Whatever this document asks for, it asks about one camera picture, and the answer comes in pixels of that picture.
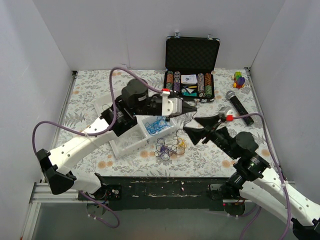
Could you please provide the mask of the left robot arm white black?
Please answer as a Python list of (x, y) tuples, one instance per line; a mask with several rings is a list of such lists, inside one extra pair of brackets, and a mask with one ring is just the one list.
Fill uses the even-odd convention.
[(80, 135), (52, 150), (40, 149), (36, 153), (52, 194), (60, 195), (72, 189), (85, 191), (95, 200), (103, 199), (107, 193), (103, 177), (73, 169), (81, 159), (136, 126), (137, 116), (164, 116), (168, 120), (197, 110), (182, 100), (176, 91), (163, 89), (149, 96), (149, 90), (146, 81), (130, 80), (120, 96), (111, 97), (112, 106)]

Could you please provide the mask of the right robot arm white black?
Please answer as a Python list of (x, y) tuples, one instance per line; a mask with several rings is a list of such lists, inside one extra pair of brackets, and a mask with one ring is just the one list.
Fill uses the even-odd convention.
[(231, 122), (232, 115), (196, 117), (202, 128), (183, 127), (194, 145), (213, 142), (236, 160), (235, 173), (220, 187), (232, 199), (248, 199), (286, 223), (299, 240), (320, 238), (320, 206), (290, 184), (264, 158), (257, 154), (258, 144), (250, 132), (230, 136), (220, 125)]

